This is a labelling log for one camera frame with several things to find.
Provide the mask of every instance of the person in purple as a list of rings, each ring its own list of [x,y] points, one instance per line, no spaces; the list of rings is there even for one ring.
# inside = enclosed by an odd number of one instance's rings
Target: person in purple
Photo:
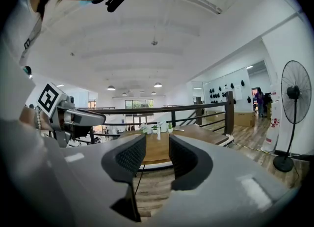
[[[258,87],[257,93],[255,93],[255,98],[257,100],[257,106],[259,108],[259,117],[264,116],[263,97],[264,97],[264,94],[263,94],[262,90]]]

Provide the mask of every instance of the standing fan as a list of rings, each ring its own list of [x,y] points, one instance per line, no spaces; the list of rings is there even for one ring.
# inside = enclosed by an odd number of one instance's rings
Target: standing fan
[[[293,160],[289,158],[295,125],[306,116],[312,97],[312,86],[309,75],[302,64],[289,61],[281,78],[281,98],[286,117],[293,124],[291,139],[285,156],[277,156],[273,164],[276,169],[288,172],[293,168]]]

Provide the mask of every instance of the wooden table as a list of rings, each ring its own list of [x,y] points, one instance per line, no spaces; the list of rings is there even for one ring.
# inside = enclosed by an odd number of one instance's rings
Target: wooden table
[[[184,131],[173,131],[174,135],[181,135],[197,140],[205,141],[211,144],[219,145],[225,142],[228,137],[219,133],[209,131],[198,125],[182,126]],[[141,131],[125,131],[122,136],[141,134]],[[157,164],[170,162],[169,158],[169,133],[160,133],[160,140],[157,140],[157,134],[146,136],[146,156],[142,164]]]

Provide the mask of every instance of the fan base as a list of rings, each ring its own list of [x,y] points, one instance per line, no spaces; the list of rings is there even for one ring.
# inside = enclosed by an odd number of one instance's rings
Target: fan base
[[[293,168],[293,160],[289,157],[285,159],[284,156],[277,156],[273,160],[273,164],[281,172],[289,172]]]

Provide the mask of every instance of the pendant light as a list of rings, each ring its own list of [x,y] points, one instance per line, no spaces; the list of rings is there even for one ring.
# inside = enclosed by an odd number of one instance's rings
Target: pendant light
[[[154,84],[154,87],[162,87],[162,84],[157,82],[157,83]]]
[[[114,91],[115,89],[116,89],[116,88],[114,88],[113,85],[110,85],[110,86],[107,87],[107,90],[109,90],[109,91]]]

